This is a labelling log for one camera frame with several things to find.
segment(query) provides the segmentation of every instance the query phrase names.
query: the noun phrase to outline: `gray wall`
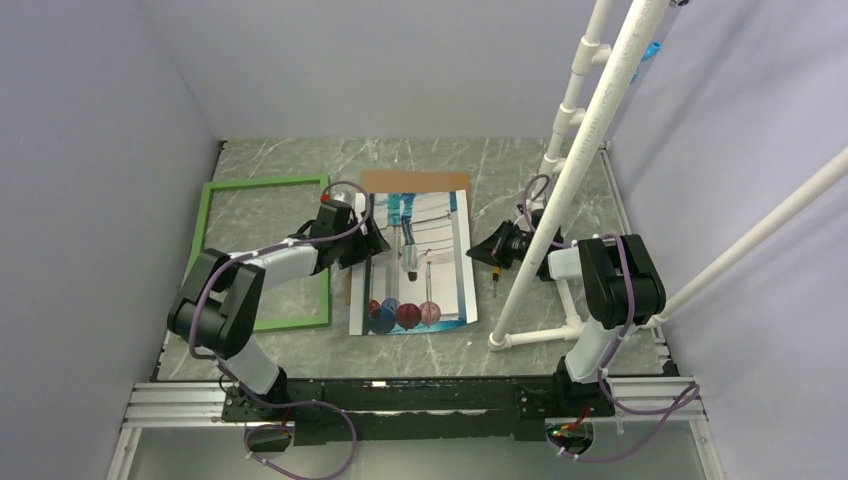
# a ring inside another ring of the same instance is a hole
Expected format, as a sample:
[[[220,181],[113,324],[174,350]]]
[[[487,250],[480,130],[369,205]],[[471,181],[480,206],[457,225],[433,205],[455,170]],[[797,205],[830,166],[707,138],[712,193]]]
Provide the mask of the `gray wall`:
[[[636,231],[678,291],[848,145],[843,2],[682,9],[613,138]],[[848,468],[848,179],[670,320],[731,478]]]
[[[225,139],[549,136],[594,6],[142,1]],[[613,6],[603,41],[615,40],[629,3]],[[581,106],[599,76],[587,79]]]
[[[0,469],[103,478],[216,143],[134,0],[0,15]]]

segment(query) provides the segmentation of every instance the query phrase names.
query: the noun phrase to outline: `floor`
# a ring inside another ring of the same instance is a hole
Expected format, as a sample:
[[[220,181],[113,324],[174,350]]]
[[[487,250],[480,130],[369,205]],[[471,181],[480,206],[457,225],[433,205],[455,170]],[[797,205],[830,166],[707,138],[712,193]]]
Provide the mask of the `floor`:
[[[472,243],[489,236],[501,221],[515,217],[525,183],[545,152],[542,139],[260,139],[225,144],[215,180],[329,173],[331,180],[358,180],[364,169],[468,171],[472,192]],[[244,251],[276,243],[312,218],[318,188],[275,187],[216,193],[212,198],[206,247]],[[624,230],[617,194],[602,155],[595,155],[564,220],[567,239]],[[500,313],[517,266],[505,271],[493,296],[488,268],[475,265],[480,319],[453,331],[429,335],[351,337],[345,304],[346,273],[331,273],[331,325],[309,330],[263,333],[265,352],[292,378],[379,378],[434,376],[544,375],[573,341],[549,342],[491,352],[486,339]],[[587,315],[580,282],[571,285],[578,312]],[[266,292],[259,319],[311,314],[317,309],[317,278],[289,282]],[[511,331],[535,331],[562,324],[564,313],[553,284],[537,282]],[[662,372],[650,332],[625,343],[610,367],[613,375]],[[211,380],[208,361],[188,356],[186,344],[169,336],[158,370],[160,380]]]

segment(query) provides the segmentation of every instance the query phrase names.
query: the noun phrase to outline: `green square outline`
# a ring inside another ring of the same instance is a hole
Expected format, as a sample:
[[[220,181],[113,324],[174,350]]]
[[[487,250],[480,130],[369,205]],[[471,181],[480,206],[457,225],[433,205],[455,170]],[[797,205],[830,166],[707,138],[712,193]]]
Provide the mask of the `green square outline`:
[[[189,256],[188,270],[194,265],[194,261],[203,248],[206,240],[206,226],[209,221],[209,209],[212,206],[212,194],[216,191],[240,190],[248,188],[264,187],[290,187],[295,185],[308,185],[317,183],[321,189],[327,188],[330,176],[318,175],[287,175],[282,177],[263,177],[248,180],[221,180],[217,182],[206,182],[203,185],[203,193],[200,195],[200,207],[197,213],[197,223],[194,227],[194,239],[191,243],[191,254]],[[325,269],[320,274],[323,286],[318,304],[318,313],[311,317],[293,317],[276,320],[257,320],[253,326],[254,332],[271,332],[280,330],[294,330],[300,328],[326,327],[330,325],[330,269]]]

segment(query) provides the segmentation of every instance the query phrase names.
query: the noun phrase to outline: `blue balloon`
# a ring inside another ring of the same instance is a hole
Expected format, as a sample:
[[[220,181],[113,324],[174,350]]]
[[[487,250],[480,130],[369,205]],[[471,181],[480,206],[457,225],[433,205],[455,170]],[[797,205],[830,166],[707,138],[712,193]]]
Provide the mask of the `blue balloon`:
[[[377,335],[385,335],[392,331],[397,324],[394,310],[386,307],[375,308],[371,311],[368,321],[368,330]]]
[[[381,303],[380,306],[388,308],[392,312],[396,312],[397,307],[400,306],[400,302],[398,302],[398,300],[396,298],[389,297],[389,298],[383,300],[383,303]]]

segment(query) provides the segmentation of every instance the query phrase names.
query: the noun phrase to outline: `picture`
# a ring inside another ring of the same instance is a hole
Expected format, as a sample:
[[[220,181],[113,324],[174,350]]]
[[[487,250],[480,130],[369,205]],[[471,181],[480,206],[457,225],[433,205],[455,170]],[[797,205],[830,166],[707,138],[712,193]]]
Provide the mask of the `picture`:
[[[438,332],[477,320],[465,195],[372,195],[391,251],[354,267],[351,335]],[[357,203],[364,209],[364,197]]]

